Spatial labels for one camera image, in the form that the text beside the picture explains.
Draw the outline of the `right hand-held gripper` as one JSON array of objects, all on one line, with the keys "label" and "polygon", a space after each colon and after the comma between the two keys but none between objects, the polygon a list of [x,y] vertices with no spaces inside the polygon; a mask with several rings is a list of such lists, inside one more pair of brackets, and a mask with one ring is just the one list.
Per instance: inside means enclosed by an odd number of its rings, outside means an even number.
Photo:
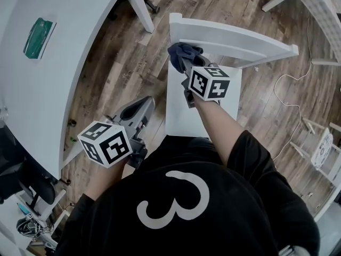
[{"label": "right hand-held gripper", "polygon": [[189,108],[194,108],[194,96],[203,101],[220,104],[227,93],[231,77],[217,63],[199,54],[193,62],[182,59],[182,70],[187,78],[182,82],[184,95]]}]

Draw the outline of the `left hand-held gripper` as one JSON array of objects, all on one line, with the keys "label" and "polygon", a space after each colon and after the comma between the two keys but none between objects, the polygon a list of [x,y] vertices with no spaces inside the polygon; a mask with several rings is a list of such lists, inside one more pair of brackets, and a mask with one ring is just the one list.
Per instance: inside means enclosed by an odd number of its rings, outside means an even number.
[{"label": "left hand-held gripper", "polygon": [[148,151],[136,129],[147,126],[154,108],[154,98],[144,97],[122,106],[112,118],[93,121],[77,136],[87,157],[105,168],[128,157],[128,164],[138,169]]}]

